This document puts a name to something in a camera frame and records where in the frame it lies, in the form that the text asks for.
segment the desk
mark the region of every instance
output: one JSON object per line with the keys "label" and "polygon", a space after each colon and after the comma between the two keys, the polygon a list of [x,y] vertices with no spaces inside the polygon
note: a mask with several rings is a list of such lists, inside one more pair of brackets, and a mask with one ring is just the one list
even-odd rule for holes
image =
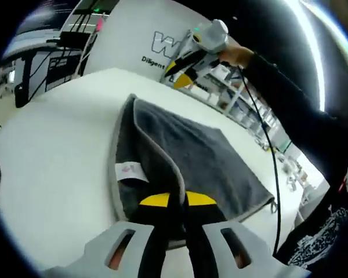
{"label": "desk", "polygon": [[[220,128],[262,184],[276,195],[271,154],[221,113],[121,69],[85,75],[34,98],[0,132],[1,213],[14,240],[36,266],[68,265],[81,256],[86,242],[114,222],[107,158],[118,111],[131,93]],[[283,242],[293,227],[303,190],[298,186],[291,192],[279,162],[278,173]],[[244,224],[273,249],[277,214],[270,212],[270,206]],[[191,271],[185,253],[185,248],[168,251],[163,277]]]}

